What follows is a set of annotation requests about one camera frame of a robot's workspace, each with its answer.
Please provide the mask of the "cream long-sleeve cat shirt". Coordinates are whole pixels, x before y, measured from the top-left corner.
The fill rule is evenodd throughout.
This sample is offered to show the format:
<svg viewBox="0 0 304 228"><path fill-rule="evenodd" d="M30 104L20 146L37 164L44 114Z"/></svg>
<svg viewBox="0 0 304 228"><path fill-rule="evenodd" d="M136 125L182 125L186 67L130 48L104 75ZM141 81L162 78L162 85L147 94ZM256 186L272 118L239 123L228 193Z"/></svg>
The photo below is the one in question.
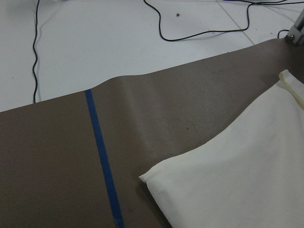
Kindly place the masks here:
<svg viewBox="0 0 304 228"><path fill-rule="evenodd" d="M224 131L140 178L174 228L303 227L303 83L281 72Z"/></svg>

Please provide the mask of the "brown table mat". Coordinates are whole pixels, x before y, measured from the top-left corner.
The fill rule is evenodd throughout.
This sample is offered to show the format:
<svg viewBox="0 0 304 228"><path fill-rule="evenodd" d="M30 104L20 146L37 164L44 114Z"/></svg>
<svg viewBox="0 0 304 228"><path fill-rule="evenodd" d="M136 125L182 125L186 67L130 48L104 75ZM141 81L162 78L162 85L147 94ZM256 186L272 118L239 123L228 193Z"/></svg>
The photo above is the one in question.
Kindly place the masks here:
<svg viewBox="0 0 304 228"><path fill-rule="evenodd" d="M139 176L223 131L304 48L242 50L0 114L3 228L168 228Z"/></svg>

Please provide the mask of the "aluminium frame post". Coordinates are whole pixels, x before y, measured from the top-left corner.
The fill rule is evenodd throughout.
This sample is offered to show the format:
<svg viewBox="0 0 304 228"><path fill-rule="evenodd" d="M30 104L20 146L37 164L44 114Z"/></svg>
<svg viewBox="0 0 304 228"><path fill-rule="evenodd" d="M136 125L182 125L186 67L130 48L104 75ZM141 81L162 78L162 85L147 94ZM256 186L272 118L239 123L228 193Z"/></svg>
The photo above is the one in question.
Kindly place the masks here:
<svg viewBox="0 0 304 228"><path fill-rule="evenodd" d="M294 45L304 45L304 12L302 11L293 26L288 31L286 41L292 42Z"/></svg>

